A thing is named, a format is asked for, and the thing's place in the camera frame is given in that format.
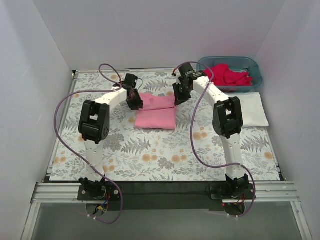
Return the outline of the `pink t shirt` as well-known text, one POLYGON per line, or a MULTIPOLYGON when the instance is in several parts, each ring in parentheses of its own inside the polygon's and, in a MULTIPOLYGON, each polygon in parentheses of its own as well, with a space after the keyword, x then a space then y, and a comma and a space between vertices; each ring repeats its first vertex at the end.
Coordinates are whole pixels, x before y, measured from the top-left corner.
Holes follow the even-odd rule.
POLYGON ((154 96, 142 93, 143 108, 135 119, 136 129, 176 129, 176 106, 174 95, 154 96))

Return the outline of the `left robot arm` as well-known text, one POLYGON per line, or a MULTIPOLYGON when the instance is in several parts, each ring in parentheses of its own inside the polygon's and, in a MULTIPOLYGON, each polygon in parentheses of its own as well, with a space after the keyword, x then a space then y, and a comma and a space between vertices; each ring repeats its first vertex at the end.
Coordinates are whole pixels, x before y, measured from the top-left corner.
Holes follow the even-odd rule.
POLYGON ((82 104, 78 130, 84 140, 86 160, 89 162, 85 177, 79 179, 84 191, 95 200, 104 199, 107 193, 103 169, 103 145, 110 131, 111 111, 123 102, 131 110, 144 106, 137 86, 138 77, 126 74, 122 83, 116 83, 111 92, 82 104))

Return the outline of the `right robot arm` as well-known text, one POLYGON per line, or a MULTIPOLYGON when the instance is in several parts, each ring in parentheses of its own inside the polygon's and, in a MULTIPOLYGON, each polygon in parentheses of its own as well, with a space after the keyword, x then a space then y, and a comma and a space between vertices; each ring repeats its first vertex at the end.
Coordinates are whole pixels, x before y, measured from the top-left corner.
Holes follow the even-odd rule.
POLYGON ((212 106, 212 126, 222 142, 226 163, 220 166, 213 165, 211 168, 225 168, 226 182, 221 190, 222 195, 241 197, 249 189, 250 173, 243 165, 240 147, 243 126, 240 99, 223 93, 214 85, 212 77, 208 77, 202 70, 194 70, 191 61, 177 66, 172 76, 176 78, 176 82, 172 85, 176 106, 187 102, 191 98, 192 91, 200 94, 200 101, 206 100, 212 106))

